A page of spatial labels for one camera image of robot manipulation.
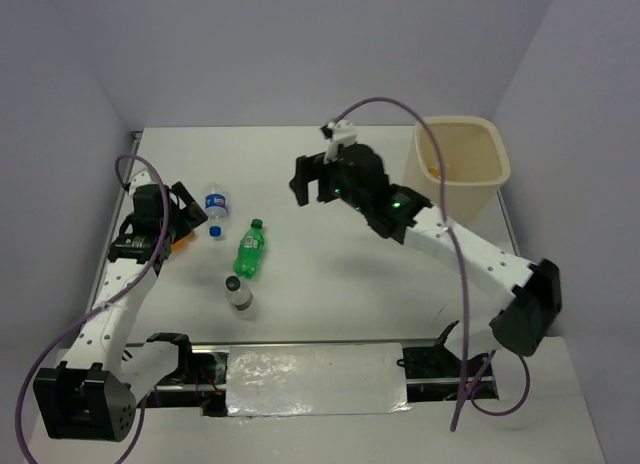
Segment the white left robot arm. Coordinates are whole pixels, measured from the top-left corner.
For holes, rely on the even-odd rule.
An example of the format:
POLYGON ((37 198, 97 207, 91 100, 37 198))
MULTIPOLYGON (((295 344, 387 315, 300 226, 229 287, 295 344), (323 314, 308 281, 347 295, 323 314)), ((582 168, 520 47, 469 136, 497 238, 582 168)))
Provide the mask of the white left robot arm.
POLYGON ((54 368, 33 381, 52 439, 122 441, 136 408, 164 379, 189 380, 196 369, 189 337, 156 332, 134 353, 126 345, 171 246, 203 224, 206 215, 181 182, 162 187, 136 177, 133 210, 111 243, 93 317, 54 368))

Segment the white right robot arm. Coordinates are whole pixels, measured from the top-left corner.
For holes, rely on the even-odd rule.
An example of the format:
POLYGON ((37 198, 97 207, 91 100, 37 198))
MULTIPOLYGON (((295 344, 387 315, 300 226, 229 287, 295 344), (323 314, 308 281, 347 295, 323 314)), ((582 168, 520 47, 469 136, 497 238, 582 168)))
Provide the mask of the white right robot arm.
POLYGON ((312 182, 318 184, 319 202, 345 202, 381 238, 435 258, 489 298, 493 309, 488 317, 471 319, 465 309, 415 369, 457 375, 471 359, 494 350, 525 358, 536 353, 562 310, 555 263, 530 262, 444 219, 428 198, 391 182, 382 158, 365 144, 340 146, 332 159, 325 153, 297 157, 289 187, 298 205, 308 204, 312 182))

